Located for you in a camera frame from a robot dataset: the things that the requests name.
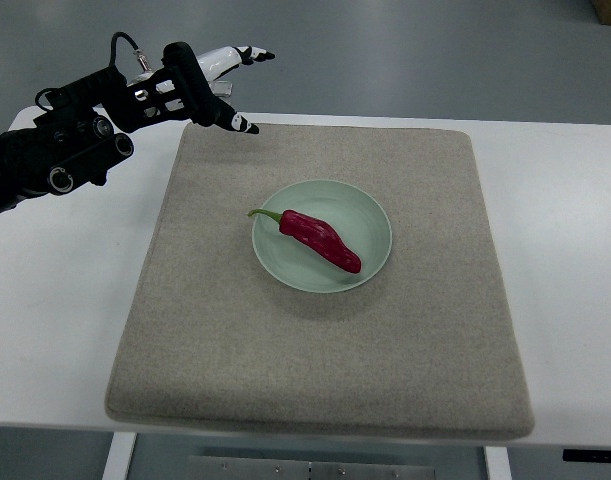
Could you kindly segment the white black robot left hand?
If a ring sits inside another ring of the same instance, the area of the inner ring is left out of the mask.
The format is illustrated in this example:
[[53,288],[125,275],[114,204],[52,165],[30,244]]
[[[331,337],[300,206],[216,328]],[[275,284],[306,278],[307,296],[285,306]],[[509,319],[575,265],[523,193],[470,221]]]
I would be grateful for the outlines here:
[[255,46],[227,46],[196,56],[188,44],[177,42],[165,48],[161,69],[142,72],[129,87],[143,116],[154,122],[189,119],[204,127],[257,134],[259,128],[233,107],[221,109],[224,100],[212,93],[209,82],[274,58],[273,52]]

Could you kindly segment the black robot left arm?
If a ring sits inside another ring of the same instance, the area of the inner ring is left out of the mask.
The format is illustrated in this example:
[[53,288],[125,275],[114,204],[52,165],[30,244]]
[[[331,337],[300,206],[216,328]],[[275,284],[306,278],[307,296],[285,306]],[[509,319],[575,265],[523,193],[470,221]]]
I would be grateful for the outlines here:
[[232,126],[234,111],[216,97],[185,42],[163,50],[163,66],[134,84],[114,64],[60,88],[31,128],[0,135],[0,214],[26,199],[102,186],[134,151],[130,134],[171,120]]

